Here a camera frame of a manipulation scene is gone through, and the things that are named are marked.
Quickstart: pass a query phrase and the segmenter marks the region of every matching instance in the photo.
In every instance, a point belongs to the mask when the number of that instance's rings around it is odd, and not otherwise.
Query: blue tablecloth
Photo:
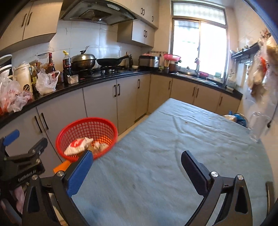
[[[232,121],[173,99],[97,159],[72,198],[90,225],[185,225],[203,199],[181,165],[185,150],[209,171],[242,174],[253,225],[260,225],[267,213],[265,182],[273,181],[262,143],[253,142],[248,130]]]

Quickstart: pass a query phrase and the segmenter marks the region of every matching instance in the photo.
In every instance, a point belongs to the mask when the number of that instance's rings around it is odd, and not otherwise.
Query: black frying pan
[[[123,59],[129,58],[129,55],[125,55],[121,58],[103,58],[103,59],[97,59],[97,63],[100,66],[107,67],[107,66],[117,66],[119,65]]]

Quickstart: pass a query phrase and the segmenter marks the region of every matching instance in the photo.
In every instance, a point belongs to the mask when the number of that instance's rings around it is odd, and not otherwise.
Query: window
[[[227,26],[223,9],[173,2],[172,53],[181,57],[181,67],[221,75],[226,69]],[[199,57],[197,68],[195,59]]]

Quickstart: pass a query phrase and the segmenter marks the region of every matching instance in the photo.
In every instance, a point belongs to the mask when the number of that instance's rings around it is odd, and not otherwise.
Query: window frame
[[[226,24],[221,24],[217,23],[214,21],[206,20],[206,19],[201,19],[201,18],[196,18],[196,17],[189,17],[189,16],[174,16],[174,3],[191,3],[191,4],[196,4],[196,5],[203,5],[203,6],[209,6],[213,7],[216,9],[221,9],[224,11],[224,16],[225,16],[225,22]],[[170,53],[173,54],[173,46],[174,46],[174,28],[175,28],[175,20],[181,20],[181,21],[191,21],[191,22],[197,22],[199,23],[199,46],[198,46],[198,57],[200,57],[200,45],[201,45],[201,22],[215,25],[221,28],[226,29],[226,37],[227,37],[227,48],[226,48],[226,61],[225,61],[225,68],[224,68],[224,73],[223,73],[223,78],[221,78],[223,81],[226,78],[226,73],[227,73],[227,68],[228,68],[228,59],[229,59],[229,30],[228,30],[228,25],[227,25],[227,15],[225,8],[222,7],[217,7],[215,5],[210,5],[210,4],[205,4],[205,3],[200,3],[200,2],[192,2],[192,1],[171,1],[171,14],[172,14],[172,29],[171,29],[171,45],[170,45]]]

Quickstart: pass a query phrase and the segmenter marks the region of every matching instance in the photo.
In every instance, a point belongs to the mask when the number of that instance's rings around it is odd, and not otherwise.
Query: black shelf
[[[241,59],[241,58],[248,57],[251,54],[256,53],[259,49],[260,49],[260,47],[259,47],[258,43],[255,43],[249,49],[245,49],[245,50],[239,51],[236,54],[233,54],[232,59],[235,59],[235,58]]]

